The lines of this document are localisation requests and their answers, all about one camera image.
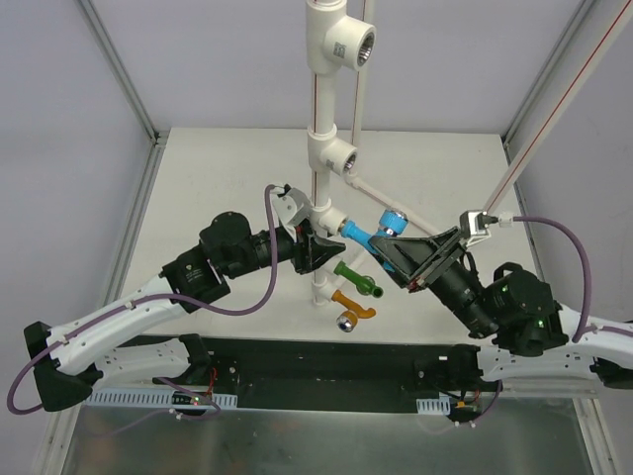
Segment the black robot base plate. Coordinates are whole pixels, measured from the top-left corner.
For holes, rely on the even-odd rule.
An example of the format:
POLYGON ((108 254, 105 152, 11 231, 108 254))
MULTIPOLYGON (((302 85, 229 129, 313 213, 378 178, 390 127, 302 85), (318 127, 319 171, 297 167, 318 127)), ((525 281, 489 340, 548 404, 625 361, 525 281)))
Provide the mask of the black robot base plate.
POLYGON ((419 399, 492 392, 469 344, 206 337, 210 357, 175 383, 212 386, 242 409, 412 414, 419 399))

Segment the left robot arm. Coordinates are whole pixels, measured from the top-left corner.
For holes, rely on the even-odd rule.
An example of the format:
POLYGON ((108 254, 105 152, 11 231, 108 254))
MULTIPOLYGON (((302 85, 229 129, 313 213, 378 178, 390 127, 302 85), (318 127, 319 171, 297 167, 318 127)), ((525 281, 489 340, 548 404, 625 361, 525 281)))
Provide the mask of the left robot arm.
POLYGON ((186 384, 202 383, 209 373, 209 357, 201 340, 184 334, 167 347, 149 349, 148 362, 124 362, 125 342, 162 323, 200 309, 242 317, 268 303, 275 289, 280 263, 289 261, 299 275, 312 273, 345 250, 342 242, 319 237, 307 220, 285 229, 272 225, 258 234, 238 212, 216 216, 199 234, 199 242, 143 286, 93 314, 51 327, 35 322, 24 330, 32 358, 40 409, 59 412, 88 399, 97 386, 117 377, 141 379, 154 367, 155 377, 180 377, 186 384), (216 301, 230 292, 231 279, 270 269, 260 300, 239 310, 223 309, 216 301))

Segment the white PVC pipe stand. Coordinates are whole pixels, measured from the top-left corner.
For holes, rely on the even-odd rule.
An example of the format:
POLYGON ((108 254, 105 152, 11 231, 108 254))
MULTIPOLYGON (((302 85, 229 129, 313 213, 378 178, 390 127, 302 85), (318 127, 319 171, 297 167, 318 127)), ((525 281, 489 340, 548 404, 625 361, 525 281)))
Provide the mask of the white PVC pipe stand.
MULTIPOLYGON (((310 125, 505 132, 580 1, 307 1, 310 125)), ((628 1, 594 1, 506 149, 488 209, 513 187, 632 19, 628 1)))

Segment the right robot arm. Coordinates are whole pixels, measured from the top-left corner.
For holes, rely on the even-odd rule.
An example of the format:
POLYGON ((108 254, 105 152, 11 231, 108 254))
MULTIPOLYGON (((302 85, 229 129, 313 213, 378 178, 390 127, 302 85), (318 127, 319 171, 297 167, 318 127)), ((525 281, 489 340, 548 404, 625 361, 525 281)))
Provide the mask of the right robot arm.
POLYGON ((376 258, 396 284, 411 293, 429 290, 473 339, 490 338, 496 355, 460 356, 445 365, 447 383, 468 390, 480 377, 596 378, 605 387, 632 387, 632 326, 584 315, 558 302, 548 283, 514 262, 481 283, 461 233, 434 237, 373 236, 376 258))

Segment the blue water faucet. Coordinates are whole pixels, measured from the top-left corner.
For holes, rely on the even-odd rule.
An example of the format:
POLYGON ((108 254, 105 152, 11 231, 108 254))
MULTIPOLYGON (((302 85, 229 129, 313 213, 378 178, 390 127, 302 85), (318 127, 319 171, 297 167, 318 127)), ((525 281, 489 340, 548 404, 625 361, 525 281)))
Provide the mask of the blue water faucet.
POLYGON ((404 232, 407 224, 408 218, 404 212, 395 209, 386 209, 374 233, 370 234, 362 230, 351 220, 345 221, 339 233, 343 238, 351 239, 364 247, 386 271, 393 271, 394 268, 380 257, 376 249, 372 246, 370 238, 397 237, 404 232))

